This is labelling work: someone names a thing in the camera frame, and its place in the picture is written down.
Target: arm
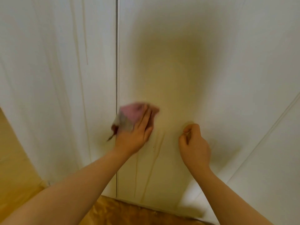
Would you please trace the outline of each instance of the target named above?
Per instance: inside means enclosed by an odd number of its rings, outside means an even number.
[[[221,225],[272,225],[223,183],[209,168],[211,149],[199,125],[188,125],[179,137],[183,162],[193,175]]]
[[[33,197],[13,212],[2,225],[78,224],[120,169],[148,140],[153,127],[146,128],[151,110],[132,132],[121,132],[112,151]]]

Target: cabinet door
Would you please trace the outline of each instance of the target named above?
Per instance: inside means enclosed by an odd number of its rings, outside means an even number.
[[[102,156],[116,114],[115,0],[0,0],[0,106],[50,184]],[[104,195],[116,196],[116,178]]]
[[[189,122],[227,182],[300,91],[296,0],[119,0],[118,104],[160,107],[118,198],[191,216],[206,200],[178,151]]]

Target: cleaning cloth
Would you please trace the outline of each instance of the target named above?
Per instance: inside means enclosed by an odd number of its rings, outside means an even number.
[[[159,112],[158,107],[144,102],[136,102],[121,106],[111,127],[113,135],[108,140],[112,139],[119,131],[132,131],[135,123],[142,118],[145,105],[148,106],[148,109],[152,110],[147,128],[153,126],[154,117]]]

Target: hand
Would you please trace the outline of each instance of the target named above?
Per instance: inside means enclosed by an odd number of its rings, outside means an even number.
[[[193,176],[210,170],[211,149],[201,136],[198,124],[187,125],[178,142],[181,158]]]
[[[129,156],[138,152],[148,141],[152,133],[153,126],[147,126],[151,114],[152,110],[145,106],[141,119],[134,125],[131,132],[118,132],[115,141],[115,149],[125,152]]]

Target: left hand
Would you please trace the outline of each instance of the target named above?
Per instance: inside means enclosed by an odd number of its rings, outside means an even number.
[[[144,113],[141,119],[134,125],[131,132],[121,131],[117,134],[115,141],[115,149],[131,156],[138,152],[148,141],[153,126],[149,126],[148,122],[151,117],[152,110],[145,105]]]

